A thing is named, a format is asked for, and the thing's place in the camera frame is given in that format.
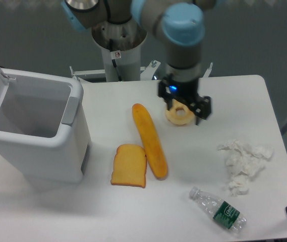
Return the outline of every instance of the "white table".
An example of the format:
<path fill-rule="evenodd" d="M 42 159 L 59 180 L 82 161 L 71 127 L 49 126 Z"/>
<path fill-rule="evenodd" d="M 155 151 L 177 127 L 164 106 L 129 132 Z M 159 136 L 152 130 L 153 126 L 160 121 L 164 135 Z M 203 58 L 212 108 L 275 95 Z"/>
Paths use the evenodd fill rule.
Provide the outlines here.
<path fill-rule="evenodd" d="M 83 106 L 93 146 L 78 185 L 24 177 L 0 157 L 0 241 L 238 241 L 287 237 L 287 154 L 264 80 L 208 78 L 199 93 L 213 113 L 199 126 L 174 127 L 164 117 L 156 81 L 86 83 Z M 141 144 L 134 103 L 150 112 L 168 162 L 168 177 L 147 169 L 146 188 L 110 185 L 116 148 Z M 222 141 L 274 148 L 248 195 L 225 188 Z M 192 186 L 226 199 L 248 219 L 241 234 L 222 229 L 188 198 Z"/>

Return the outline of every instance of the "bread slice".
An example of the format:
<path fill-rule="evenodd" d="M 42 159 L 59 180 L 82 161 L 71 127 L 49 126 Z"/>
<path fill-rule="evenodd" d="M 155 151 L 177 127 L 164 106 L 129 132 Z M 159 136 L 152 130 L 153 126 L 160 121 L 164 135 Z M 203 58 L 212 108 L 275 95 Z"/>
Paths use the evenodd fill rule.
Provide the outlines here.
<path fill-rule="evenodd" d="M 139 145 L 120 145 L 114 157 L 111 184 L 145 188 L 146 171 L 144 149 Z"/>

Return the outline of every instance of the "green bottle label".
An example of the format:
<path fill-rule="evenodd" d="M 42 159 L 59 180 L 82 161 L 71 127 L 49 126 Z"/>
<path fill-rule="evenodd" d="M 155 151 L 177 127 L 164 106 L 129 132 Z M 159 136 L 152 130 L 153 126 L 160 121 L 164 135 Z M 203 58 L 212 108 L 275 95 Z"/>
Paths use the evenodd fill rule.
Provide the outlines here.
<path fill-rule="evenodd" d="M 213 219 L 230 229 L 232 224 L 238 218 L 239 214 L 240 212 L 238 210 L 224 201 L 218 211 L 215 213 Z"/>

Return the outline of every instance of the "blue light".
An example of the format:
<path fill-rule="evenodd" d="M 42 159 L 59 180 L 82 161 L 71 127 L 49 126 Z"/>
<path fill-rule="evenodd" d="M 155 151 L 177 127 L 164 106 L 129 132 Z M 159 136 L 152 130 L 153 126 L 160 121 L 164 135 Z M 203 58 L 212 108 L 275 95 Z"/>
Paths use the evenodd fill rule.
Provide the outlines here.
<path fill-rule="evenodd" d="M 175 87 L 175 86 L 169 86 L 169 88 L 174 92 L 177 91 L 177 87 Z"/>

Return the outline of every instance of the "white tissue paper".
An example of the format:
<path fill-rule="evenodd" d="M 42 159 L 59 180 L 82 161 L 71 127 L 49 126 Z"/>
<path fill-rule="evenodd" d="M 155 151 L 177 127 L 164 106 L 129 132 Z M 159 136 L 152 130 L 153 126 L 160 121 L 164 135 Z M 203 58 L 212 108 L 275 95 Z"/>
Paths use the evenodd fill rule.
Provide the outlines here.
<path fill-rule="evenodd" d="M 229 189 L 231 196 L 246 194 L 249 190 L 249 178 L 255 178 L 265 163 L 273 155 L 273 149 L 268 146 L 252 147 L 240 140 L 227 141 L 218 147 L 218 150 L 230 150 L 230 156 L 225 165 L 231 175 Z"/>

